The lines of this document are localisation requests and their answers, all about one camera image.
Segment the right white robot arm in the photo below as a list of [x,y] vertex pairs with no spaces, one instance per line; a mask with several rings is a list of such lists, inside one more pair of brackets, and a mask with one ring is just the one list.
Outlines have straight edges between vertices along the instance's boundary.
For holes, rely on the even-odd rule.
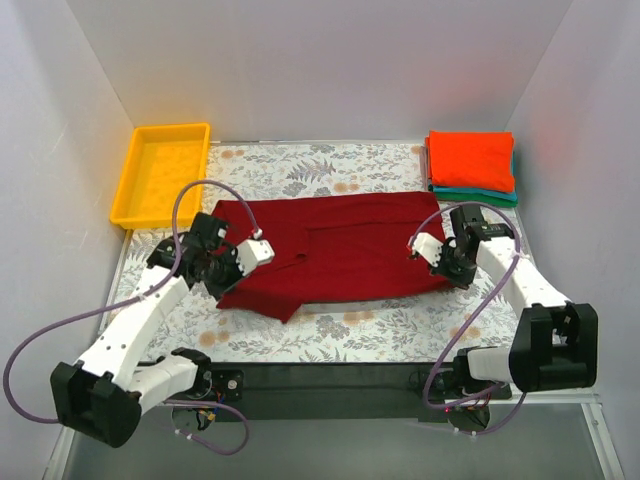
[[494,284],[518,319],[508,347],[470,347],[452,361],[454,389],[475,397],[495,385],[521,392],[589,388],[597,378],[598,315],[588,303],[574,303],[554,288],[522,250],[508,222],[489,223],[477,204],[452,207],[452,236],[415,235],[414,254],[431,274],[458,288],[469,287],[477,271]]

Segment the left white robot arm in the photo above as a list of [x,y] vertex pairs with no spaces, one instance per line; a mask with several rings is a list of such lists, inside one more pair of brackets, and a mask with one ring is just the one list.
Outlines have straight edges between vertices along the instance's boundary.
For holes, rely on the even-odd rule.
[[229,224],[199,213],[191,228],[162,240],[147,259],[131,305],[120,308],[74,364],[59,363],[50,377],[58,421],[111,447],[126,443],[142,416],[179,396],[215,397],[210,358],[178,348],[144,366],[143,353],[162,322],[198,283],[221,299],[257,267],[271,262],[269,242],[254,234],[226,241]]

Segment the dark red t shirt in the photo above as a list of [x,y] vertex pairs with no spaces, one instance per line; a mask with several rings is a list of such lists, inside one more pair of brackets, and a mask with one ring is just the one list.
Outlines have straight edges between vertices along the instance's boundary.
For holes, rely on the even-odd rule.
[[214,216],[238,244],[259,225],[275,257],[218,302],[287,322],[304,304],[350,303],[448,290],[449,281],[409,257],[422,221],[444,240],[436,197],[427,192],[219,201]]

